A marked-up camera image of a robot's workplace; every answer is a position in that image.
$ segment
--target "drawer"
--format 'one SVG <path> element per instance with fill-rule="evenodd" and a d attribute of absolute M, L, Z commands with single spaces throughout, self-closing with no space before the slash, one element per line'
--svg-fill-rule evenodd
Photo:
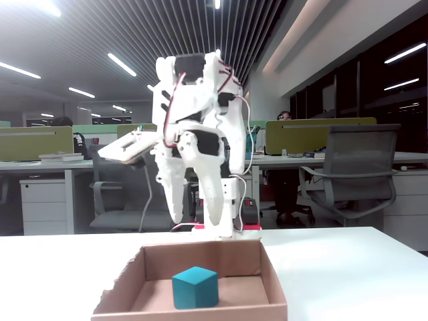
<path fill-rule="evenodd" d="M 68 234 L 67 222 L 24 222 L 24 235 L 60 235 Z"/>
<path fill-rule="evenodd" d="M 383 232 L 415 251 L 428 251 L 428 215 L 385 216 Z"/>
<path fill-rule="evenodd" d="M 428 196 L 397 196 L 395 202 L 383 210 L 385 216 L 428 215 Z"/>
<path fill-rule="evenodd" d="M 22 203 L 65 202 L 66 184 L 21 184 Z"/>
<path fill-rule="evenodd" d="M 22 203 L 22 217 L 27 222 L 66 221 L 66 203 Z"/>
<path fill-rule="evenodd" d="M 397 195 L 428 195 L 428 175 L 393 177 Z"/>

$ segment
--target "teal cube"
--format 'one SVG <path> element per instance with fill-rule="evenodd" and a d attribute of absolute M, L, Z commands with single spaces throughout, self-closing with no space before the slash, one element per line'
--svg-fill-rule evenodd
<path fill-rule="evenodd" d="M 212 308 L 219 303 L 219 276 L 197 266 L 173 276 L 176 309 Z"/>

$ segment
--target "open box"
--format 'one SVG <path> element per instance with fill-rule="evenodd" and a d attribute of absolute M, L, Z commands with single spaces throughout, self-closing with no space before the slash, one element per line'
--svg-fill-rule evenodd
<path fill-rule="evenodd" d="M 172 277 L 194 266 L 219 274 L 219 304 L 177 310 Z M 148 245 L 102 294 L 92 321 L 287 320 L 287 303 L 260 240 Z"/>

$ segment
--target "green partition panel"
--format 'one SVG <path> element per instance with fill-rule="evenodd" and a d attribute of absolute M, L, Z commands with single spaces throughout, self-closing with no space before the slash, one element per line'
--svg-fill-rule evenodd
<path fill-rule="evenodd" d="M 116 124 L 73 125 L 73 131 L 80 134 L 116 134 L 118 126 Z"/>
<path fill-rule="evenodd" d="M 0 120 L 0 128 L 10 127 L 11 122 L 5 122 L 3 120 Z"/>
<path fill-rule="evenodd" d="M 71 127 L 0 128 L 0 161 L 39 161 L 55 152 L 74 152 Z"/>
<path fill-rule="evenodd" d="M 281 155 L 309 152 L 327 145 L 331 125 L 376 124 L 376 118 L 298 119 L 266 122 L 266 152 Z"/>
<path fill-rule="evenodd" d="M 143 130 L 155 131 L 155 124 L 123 124 L 118 125 L 118 138 L 125 136 L 129 132 L 136 130 L 139 126 L 142 126 Z"/>

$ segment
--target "humanoid robot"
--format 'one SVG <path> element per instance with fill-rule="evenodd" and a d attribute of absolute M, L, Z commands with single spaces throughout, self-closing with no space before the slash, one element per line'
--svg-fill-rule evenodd
<path fill-rule="evenodd" d="M 186 168 L 199 179 L 206 231 L 231 237 L 233 219 L 240 215 L 243 197 L 238 175 L 244 173 L 245 137 L 241 104 L 242 87 L 231 66 L 215 53 L 158 58 L 160 82 L 153 89 L 152 122 L 156 132 L 135 130 L 99 151 L 101 157 L 134 164 L 153 148 L 172 220 L 183 218 Z M 225 137 L 230 146 L 229 173 L 221 176 L 225 162 Z"/>

